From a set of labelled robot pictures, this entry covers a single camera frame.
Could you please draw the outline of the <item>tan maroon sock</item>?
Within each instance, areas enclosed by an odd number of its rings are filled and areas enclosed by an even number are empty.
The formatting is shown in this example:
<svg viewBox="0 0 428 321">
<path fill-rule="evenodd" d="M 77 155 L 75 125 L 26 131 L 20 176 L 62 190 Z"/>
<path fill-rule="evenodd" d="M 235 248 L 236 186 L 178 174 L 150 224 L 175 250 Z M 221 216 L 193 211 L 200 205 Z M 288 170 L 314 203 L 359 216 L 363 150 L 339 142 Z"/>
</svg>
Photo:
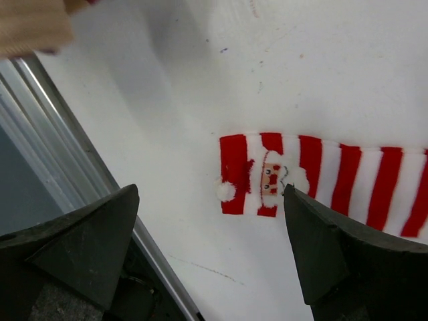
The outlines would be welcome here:
<svg viewBox="0 0 428 321">
<path fill-rule="evenodd" d="M 1 59 L 22 58 L 36 51 L 54 54 L 74 33 L 71 15 L 95 1 L 6 0 L 1 2 Z"/>
</svg>

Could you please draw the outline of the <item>aluminium rail frame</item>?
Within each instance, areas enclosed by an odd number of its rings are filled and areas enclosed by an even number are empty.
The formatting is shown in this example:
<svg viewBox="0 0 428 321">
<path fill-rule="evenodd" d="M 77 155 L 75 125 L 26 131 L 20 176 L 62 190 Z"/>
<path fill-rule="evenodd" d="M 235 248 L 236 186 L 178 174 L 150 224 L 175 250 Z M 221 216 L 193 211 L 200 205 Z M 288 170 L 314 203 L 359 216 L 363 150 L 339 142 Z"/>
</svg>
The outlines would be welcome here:
<svg viewBox="0 0 428 321">
<path fill-rule="evenodd" d="M 36 58 L 1 62 L 1 128 L 58 206 L 54 215 L 29 209 L 24 217 L 35 220 L 31 227 L 124 188 Z M 101 320 L 202 319 L 137 214 L 112 305 Z"/>
</svg>

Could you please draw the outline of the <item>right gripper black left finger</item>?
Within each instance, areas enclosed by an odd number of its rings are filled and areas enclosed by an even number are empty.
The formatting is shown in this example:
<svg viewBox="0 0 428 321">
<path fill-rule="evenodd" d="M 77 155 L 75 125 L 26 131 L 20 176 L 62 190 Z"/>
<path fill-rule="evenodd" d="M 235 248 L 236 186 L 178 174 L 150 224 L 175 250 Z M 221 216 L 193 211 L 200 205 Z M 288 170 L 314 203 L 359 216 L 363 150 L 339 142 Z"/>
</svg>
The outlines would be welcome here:
<svg viewBox="0 0 428 321">
<path fill-rule="evenodd" d="M 129 185 L 1 236 L 2 320 L 101 320 L 112 305 L 139 205 Z"/>
</svg>

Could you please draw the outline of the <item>red white striped sock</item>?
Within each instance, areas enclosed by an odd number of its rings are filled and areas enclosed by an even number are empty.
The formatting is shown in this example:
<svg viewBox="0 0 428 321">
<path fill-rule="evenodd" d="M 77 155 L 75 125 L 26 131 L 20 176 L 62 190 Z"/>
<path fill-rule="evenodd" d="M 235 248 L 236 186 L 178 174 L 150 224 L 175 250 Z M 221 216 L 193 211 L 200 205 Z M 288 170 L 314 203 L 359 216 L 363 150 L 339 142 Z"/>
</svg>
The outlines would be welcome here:
<svg viewBox="0 0 428 321">
<path fill-rule="evenodd" d="M 363 148 L 278 132 L 219 140 L 221 210 L 275 217 L 288 185 L 385 233 L 427 238 L 427 151 Z"/>
</svg>

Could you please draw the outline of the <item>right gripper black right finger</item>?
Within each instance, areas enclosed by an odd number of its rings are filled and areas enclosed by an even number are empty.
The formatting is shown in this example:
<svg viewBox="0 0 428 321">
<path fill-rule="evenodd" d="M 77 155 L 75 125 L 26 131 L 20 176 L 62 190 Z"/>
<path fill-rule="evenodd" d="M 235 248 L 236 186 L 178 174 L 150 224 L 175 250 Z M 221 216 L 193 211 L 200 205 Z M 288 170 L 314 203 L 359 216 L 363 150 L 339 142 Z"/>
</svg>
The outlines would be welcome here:
<svg viewBox="0 0 428 321">
<path fill-rule="evenodd" d="M 304 302 L 315 320 L 426 320 L 427 246 L 284 191 Z"/>
</svg>

